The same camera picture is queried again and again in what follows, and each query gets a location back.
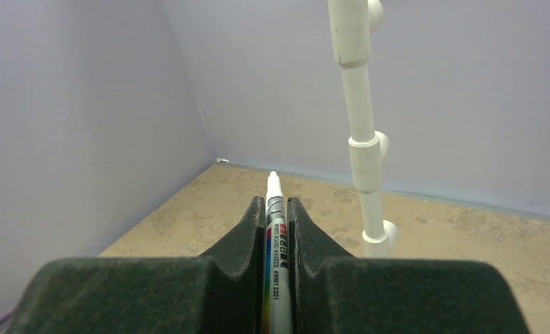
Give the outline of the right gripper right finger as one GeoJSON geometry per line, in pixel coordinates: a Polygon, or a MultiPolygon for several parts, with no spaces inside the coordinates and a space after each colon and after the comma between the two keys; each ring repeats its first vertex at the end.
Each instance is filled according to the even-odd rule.
{"type": "Polygon", "coordinates": [[[288,200],[296,333],[527,333],[492,265],[358,258],[288,200]]]}

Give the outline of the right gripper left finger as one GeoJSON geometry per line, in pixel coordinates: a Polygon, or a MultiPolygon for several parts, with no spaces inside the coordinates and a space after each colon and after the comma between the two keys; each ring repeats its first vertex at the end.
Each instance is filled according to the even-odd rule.
{"type": "Polygon", "coordinates": [[[70,257],[26,287],[9,333],[256,333],[265,201],[195,257],[70,257]]]}

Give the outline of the white whiteboard marker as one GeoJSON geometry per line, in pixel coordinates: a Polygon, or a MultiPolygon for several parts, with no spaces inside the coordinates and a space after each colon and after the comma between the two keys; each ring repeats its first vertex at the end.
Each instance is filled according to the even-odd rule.
{"type": "Polygon", "coordinates": [[[292,333],[288,226],[285,198],[276,171],[272,171],[267,178],[266,206],[262,331],[292,333]]]}

